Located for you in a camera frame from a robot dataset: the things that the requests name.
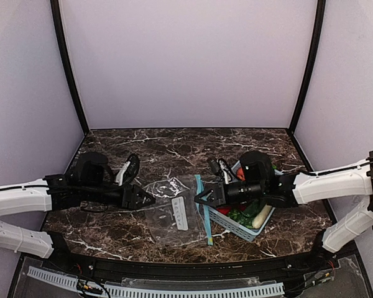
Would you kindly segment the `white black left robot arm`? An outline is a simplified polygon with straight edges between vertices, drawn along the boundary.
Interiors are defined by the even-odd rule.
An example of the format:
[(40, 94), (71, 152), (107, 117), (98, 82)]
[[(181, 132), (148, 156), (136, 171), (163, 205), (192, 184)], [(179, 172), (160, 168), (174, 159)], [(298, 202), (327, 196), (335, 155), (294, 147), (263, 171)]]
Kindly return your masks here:
[[(155, 197), (133, 184), (140, 160), (131, 154), (118, 173), (108, 158), (90, 151), (79, 156), (65, 174), (54, 174), (27, 183), (0, 186), (0, 217), (25, 212), (49, 212), (94, 202), (124, 210), (140, 210), (155, 204)], [(0, 248), (52, 259), (69, 252), (57, 232), (38, 232), (0, 220)]]

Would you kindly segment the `clear zip top bag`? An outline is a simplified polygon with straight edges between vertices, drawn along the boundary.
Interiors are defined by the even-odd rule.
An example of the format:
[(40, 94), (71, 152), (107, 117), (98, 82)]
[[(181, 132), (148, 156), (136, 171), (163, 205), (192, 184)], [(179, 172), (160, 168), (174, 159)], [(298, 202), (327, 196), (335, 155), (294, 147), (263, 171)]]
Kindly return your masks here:
[(203, 189), (198, 174), (171, 177), (144, 187), (156, 199), (156, 203), (144, 211), (147, 226), (156, 243), (183, 246), (205, 242), (213, 245), (209, 210), (195, 202), (195, 196)]

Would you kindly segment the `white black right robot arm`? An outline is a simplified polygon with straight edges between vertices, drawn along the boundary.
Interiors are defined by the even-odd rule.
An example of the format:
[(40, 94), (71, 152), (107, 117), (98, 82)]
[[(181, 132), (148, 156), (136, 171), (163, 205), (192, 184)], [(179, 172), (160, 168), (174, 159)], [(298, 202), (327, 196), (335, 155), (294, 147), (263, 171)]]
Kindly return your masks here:
[(316, 236), (313, 250), (336, 253), (368, 228), (373, 228), (373, 151), (351, 165), (323, 171), (277, 175), (269, 155), (248, 151), (239, 159), (241, 175), (232, 173), (223, 159), (208, 159), (219, 177), (195, 196), (212, 208), (252, 200), (275, 208), (292, 208), (323, 199), (362, 196), (352, 211)]

